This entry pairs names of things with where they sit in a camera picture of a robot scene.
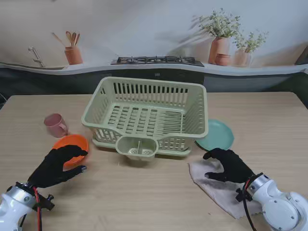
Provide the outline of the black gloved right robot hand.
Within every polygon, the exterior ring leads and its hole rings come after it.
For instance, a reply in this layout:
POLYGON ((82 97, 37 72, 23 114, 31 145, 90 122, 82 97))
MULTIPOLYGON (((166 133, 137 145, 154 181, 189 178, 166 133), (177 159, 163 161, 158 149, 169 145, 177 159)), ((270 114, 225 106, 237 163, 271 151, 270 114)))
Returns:
POLYGON ((223 172, 207 172, 205 173, 205 177, 208 179, 221 182, 245 183, 255 175, 239 155, 232 150, 215 148, 204 154, 204 160, 208 160, 209 158, 218 160, 223 166, 223 172))

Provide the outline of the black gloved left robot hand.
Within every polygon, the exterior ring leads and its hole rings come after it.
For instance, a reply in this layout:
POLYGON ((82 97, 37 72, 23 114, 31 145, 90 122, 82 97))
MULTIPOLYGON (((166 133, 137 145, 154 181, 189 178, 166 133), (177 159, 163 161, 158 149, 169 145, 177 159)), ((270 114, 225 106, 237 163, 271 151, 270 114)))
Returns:
POLYGON ((77 166, 64 171, 64 163, 74 157, 86 156, 87 151, 76 145, 66 145, 58 149, 52 149, 35 169, 27 180, 30 188, 48 188, 62 182, 66 182, 87 169, 86 166, 77 166))

